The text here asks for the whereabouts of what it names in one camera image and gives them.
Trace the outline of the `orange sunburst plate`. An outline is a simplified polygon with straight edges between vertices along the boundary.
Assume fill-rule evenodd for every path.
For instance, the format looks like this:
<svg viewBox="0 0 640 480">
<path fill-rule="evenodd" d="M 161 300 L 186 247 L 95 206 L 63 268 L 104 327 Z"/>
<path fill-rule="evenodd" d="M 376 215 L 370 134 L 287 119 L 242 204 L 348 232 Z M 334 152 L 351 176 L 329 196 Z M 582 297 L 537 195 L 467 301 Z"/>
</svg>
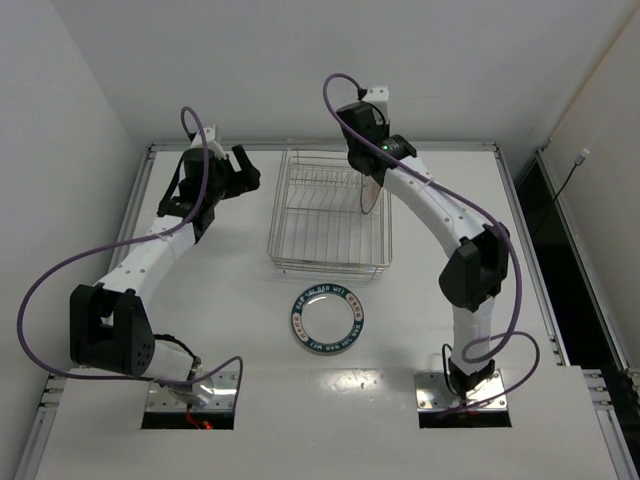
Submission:
<svg viewBox="0 0 640 480">
<path fill-rule="evenodd" d="M 369 215 L 378 201 L 381 186 L 371 176 L 361 174 L 360 180 L 360 212 Z"/>
</svg>

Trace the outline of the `teal rimmed text plate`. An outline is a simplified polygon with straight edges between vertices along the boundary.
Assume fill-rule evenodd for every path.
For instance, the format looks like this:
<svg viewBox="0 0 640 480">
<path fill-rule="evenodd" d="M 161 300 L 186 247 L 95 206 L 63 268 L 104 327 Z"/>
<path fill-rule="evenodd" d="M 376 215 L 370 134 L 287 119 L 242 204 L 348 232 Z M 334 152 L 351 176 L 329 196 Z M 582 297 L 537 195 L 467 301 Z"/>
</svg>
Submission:
<svg viewBox="0 0 640 480">
<path fill-rule="evenodd" d="M 293 303 L 290 325 L 295 339 L 315 355 L 337 355 L 360 337 L 365 311 L 345 286 L 320 283 L 301 292 Z"/>
</svg>

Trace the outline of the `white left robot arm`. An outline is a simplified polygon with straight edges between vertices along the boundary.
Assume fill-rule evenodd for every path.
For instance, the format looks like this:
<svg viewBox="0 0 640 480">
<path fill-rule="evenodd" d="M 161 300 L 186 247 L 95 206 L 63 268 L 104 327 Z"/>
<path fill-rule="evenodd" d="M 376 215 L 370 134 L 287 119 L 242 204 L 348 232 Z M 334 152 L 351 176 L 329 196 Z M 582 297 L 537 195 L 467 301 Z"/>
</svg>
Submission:
<svg viewBox="0 0 640 480">
<path fill-rule="evenodd" d="M 212 224 L 216 205 L 257 190 L 260 176 L 241 145 L 230 155 L 215 146 L 184 151 L 158 204 L 149 240 L 131 248 L 95 285 L 72 292 L 71 359 L 128 378 L 178 385 L 193 380 L 195 355 L 158 338 L 146 308 L 174 263 Z"/>
</svg>

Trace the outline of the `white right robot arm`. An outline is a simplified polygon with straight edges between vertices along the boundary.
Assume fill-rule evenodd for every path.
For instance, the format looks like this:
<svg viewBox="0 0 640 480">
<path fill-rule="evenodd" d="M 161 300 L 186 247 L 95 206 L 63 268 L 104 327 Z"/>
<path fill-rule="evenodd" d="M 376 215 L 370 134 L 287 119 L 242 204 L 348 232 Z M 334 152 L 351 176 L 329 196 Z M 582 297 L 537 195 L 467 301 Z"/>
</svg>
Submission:
<svg viewBox="0 0 640 480">
<path fill-rule="evenodd" d="M 445 252 L 438 283 L 453 308 L 448 382 L 464 399 L 494 373 L 489 337 L 495 297 L 508 271 L 507 245 L 497 227 L 437 188 L 417 150 L 404 137 L 389 134 L 375 106 L 351 103 L 336 116 L 351 167 L 400 199 Z"/>
</svg>

